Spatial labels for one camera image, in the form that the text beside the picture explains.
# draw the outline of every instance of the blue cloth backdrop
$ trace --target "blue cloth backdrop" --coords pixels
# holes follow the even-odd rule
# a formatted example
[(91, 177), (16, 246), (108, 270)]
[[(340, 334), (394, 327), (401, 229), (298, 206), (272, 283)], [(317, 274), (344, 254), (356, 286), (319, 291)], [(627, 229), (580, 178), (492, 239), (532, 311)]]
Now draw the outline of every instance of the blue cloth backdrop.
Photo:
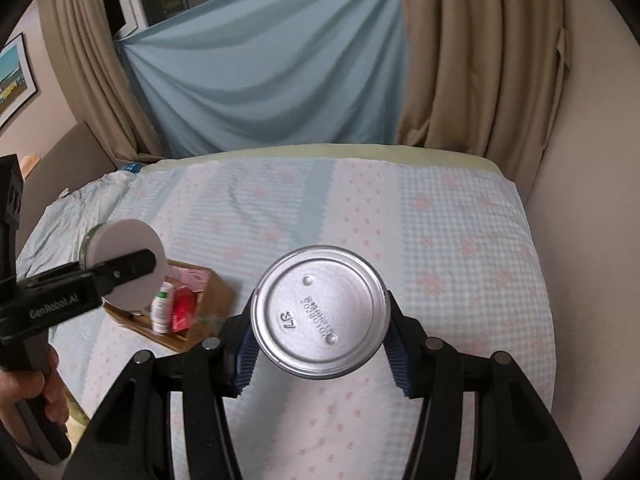
[(399, 0), (211, 0), (120, 42), (171, 155), (392, 142)]

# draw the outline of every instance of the bed sheet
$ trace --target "bed sheet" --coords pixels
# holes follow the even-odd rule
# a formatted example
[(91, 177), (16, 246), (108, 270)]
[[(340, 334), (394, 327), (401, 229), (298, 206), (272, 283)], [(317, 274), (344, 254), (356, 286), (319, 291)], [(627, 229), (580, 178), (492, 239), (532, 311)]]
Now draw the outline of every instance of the bed sheet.
[(18, 279), (77, 259), (84, 235), (107, 221), (135, 179), (128, 171), (107, 173), (49, 205), (16, 261)]
[[(146, 221), (169, 258), (215, 269), (238, 292), (236, 312), (282, 254), (343, 246), (376, 267), (430, 335), (471, 354), (512, 353), (550, 405), (555, 351), (546, 289), (522, 204), (500, 174), (244, 158), (147, 171), (128, 186), (110, 219)], [(73, 259), (61, 249), (59, 263)], [(63, 378), (90, 415), (135, 351), (169, 353), (100, 310), (59, 326), (53, 343)], [(173, 404), (176, 478), (188, 478), (179, 399)], [(356, 372), (321, 383), (289, 376), (261, 354), (252, 384), (225, 406), (244, 478), (298, 480), (400, 478), (420, 409), (394, 386), (382, 350)], [(467, 397), (460, 479), (468, 478), (472, 427)]]

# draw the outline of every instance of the metal can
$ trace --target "metal can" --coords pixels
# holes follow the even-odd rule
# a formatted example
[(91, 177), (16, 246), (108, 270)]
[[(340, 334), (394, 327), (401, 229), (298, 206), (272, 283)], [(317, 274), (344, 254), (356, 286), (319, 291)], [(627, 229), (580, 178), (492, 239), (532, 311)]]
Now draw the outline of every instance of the metal can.
[(351, 251), (310, 246), (276, 261), (258, 281), (251, 323), (280, 368), (331, 379), (362, 366), (382, 344), (391, 315), (376, 270)]

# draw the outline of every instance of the white circular disc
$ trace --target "white circular disc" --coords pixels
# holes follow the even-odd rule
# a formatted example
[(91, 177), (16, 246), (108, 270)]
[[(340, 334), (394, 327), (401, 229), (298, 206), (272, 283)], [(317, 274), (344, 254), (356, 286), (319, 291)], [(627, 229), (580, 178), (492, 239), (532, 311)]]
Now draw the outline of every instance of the white circular disc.
[(102, 224), (89, 236), (83, 262), (87, 268), (142, 249), (149, 249), (156, 256), (156, 268), (151, 274), (119, 285), (104, 297), (121, 310), (144, 309), (153, 301), (166, 275), (166, 257), (158, 234), (150, 225), (132, 218)]

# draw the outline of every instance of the finger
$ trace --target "finger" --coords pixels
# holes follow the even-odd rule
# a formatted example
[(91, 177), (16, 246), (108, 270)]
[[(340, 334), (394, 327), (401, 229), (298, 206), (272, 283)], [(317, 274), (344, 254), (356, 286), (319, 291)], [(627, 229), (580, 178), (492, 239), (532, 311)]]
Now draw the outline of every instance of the finger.
[(65, 397), (62, 396), (62, 398), (55, 402), (46, 404), (44, 413), (51, 422), (56, 422), (61, 425), (65, 424), (69, 418), (69, 407), (66, 405)]
[(56, 402), (65, 397), (65, 383), (57, 370), (53, 370), (47, 377), (42, 396), (47, 402)]
[(49, 368), (55, 370), (60, 364), (60, 356), (53, 346), (49, 345)]
[(44, 387), (40, 372), (0, 372), (0, 402), (15, 404), (19, 400), (33, 399)]

